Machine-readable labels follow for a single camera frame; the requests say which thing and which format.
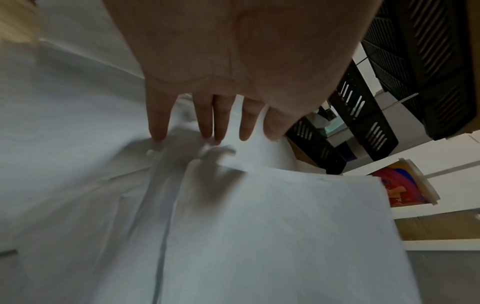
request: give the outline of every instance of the human hand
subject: human hand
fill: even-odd
[[[145,75],[151,136],[178,94],[193,94],[202,135],[221,141],[236,94],[239,136],[260,111],[275,140],[328,98],[381,0],[104,0]]]

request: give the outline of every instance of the black crate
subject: black crate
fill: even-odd
[[[404,105],[433,139],[477,113],[467,19],[463,0],[386,0],[362,41],[386,91],[398,100],[419,93]]]
[[[328,101],[372,160],[389,156],[398,145],[397,137],[354,62]]]
[[[344,170],[347,162],[307,118],[297,121],[286,135],[327,174],[341,174]]]

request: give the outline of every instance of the grey surface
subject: grey surface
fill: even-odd
[[[480,303],[480,251],[409,251],[423,304]]]

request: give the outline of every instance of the skin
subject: skin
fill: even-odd
[[[192,92],[202,135],[225,137],[236,94],[247,140],[276,140],[333,92],[380,0],[104,0],[145,75],[153,139]]]

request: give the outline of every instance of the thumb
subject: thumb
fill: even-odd
[[[288,114],[275,108],[269,108],[263,120],[263,132],[270,140],[282,137],[301,116]]]

